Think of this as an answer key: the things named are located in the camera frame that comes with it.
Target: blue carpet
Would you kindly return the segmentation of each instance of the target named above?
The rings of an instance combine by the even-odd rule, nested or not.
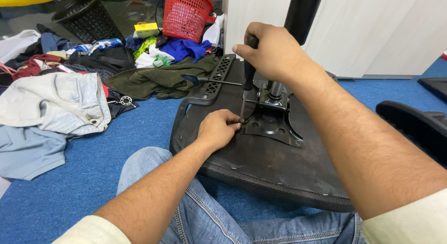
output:
[[[446,76],[447,62],[438,59],[421,77]],[[372,110],[383,100],[393,100],[422,111],[447,113],[447,105],[416,79],[341,80],[340,85]],[[151,98],[138,102],[139,108],[117,117],[103,133],[69,142],[63,166],[32,181],[12,180],[0,200],[0,242],[50,243],[113,198],[121,168],[132,153],[146,146],[168,149],[180,101]],[[199,179],[237,221],[292,218],[318,212],[261,198],[210,178]]]

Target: white sleeve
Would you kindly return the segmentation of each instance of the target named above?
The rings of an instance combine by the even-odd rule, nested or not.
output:
[[[444,243],[447,231],[447,189],[362,223],[369,244]]]
[[[119,228],[108,220],[89,215],[72,226],[53,244],[131,244]]]

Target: light blue jeans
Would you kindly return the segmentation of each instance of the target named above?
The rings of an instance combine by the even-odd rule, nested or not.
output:
[[[143,148],[122,168],[117,195],[172,158],[168,150]],[[194,178],[161,239],[162,244],[365,244],[357,213],[321,212],[293,219],[237,223]]]

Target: black mesh wastebasket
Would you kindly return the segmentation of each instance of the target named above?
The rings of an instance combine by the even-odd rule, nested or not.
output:
[[[51,19],[61,24],[83,43],[124,37],[100,0],[74,0]]]

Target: hairy arm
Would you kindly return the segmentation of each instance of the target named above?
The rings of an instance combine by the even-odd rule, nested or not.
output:
[[[210,113],[197,140],[99,208],[100,216],[118,227],[132,244],[157,244],[180,199],[211,153],[224,147],[239,129],[239,116],[228,110]]]
[[[443,167],[334,82],[287,30],[254,22],[248,34],[259,38],[258,49],[233,51],[299,98],[363,219],[447,188]]]

